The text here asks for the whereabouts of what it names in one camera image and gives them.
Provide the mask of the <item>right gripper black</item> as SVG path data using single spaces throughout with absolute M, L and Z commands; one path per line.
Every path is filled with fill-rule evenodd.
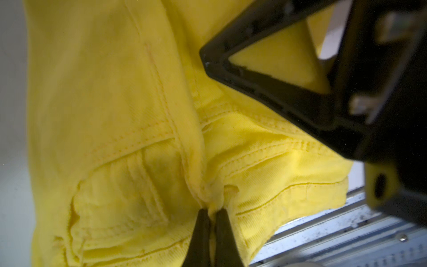
M 331 1 L 255 1 L 200 50 L 206 74 L 364 163 L 370 208 L 427 224 L 427 3 L 354 1 L 327 78 L 331 93 L 231 62 Z

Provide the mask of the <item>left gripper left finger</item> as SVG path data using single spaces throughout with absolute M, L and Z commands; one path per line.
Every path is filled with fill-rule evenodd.
M 198 212 L 196 224 L 182 267 L 210 267 L 210 225 L 208 210 Z

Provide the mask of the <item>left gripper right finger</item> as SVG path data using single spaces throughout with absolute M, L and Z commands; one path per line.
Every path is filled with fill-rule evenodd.
M 216 213 L 215 239 L 216 267 L 244 267 L 226 209 Z

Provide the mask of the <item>yellow trousers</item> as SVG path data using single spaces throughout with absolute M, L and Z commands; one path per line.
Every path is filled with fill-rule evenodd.
M 207 77 L 249 1 L 25 1 L 34 267 L 179 267 L 226 208 L 244 264 L 343 206 L 352 163 Z

